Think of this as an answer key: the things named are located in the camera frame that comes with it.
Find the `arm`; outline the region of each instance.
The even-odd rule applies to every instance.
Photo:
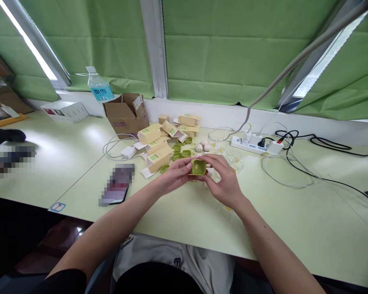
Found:
[[[99,264],[119,247],[162,195],[194,179],[188,175],[192,169],[191,159],[175,161],[164,174],[92,224],[65,253],[48,277],[65,269],[79,269],[86,273],[89,281]]]
[[[232,208],[240,217],[259,263],[274,291],[278,294],[324,294],[324,290],[307,268],[243,195],[236,173],[225,158],[215,154],[207,154],[199,158],[211,164],[220,174],[221,181],[218,183],[208,176],[201,176],[200,180],[207,183],[217,200]]]

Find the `green curtain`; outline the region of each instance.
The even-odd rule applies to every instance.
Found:
[[[165,0],[170,99],[248,106],[317,35],[338,0]],[[255,107],[276,106],[284,79]]]
[[[368,15],[295,113],[336,120],[368,119]]]
[[[70,91],[89,91],[95,66],[114,93],[154,96],[139,0],[20,0],[71,76]]]
[[[25,40],[0,6],[0,55],[16,74],[13,89],[22,98],[59,100]]]

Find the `phone screen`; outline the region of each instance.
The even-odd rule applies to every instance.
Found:
[[[117,164],[102,193],[100,206],[118,204],[124,202],[128,188],[132,183],[135,171],[134,164]]]

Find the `person's left hand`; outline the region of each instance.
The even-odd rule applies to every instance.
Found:
[[[190,176],[192,170],[191,160],[196,157],[186,157],[174,161],[170,167],[157,179],[165,187],[164,194],[172,192],[186,182],[196,180],[197,176]]]

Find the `white pants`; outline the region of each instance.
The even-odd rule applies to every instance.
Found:
[[[188,273],[206,294],[230,291],[234,259],[227,254],[191,245],[132,233],[114,261],[113,278],[145,262],[160,262]]]

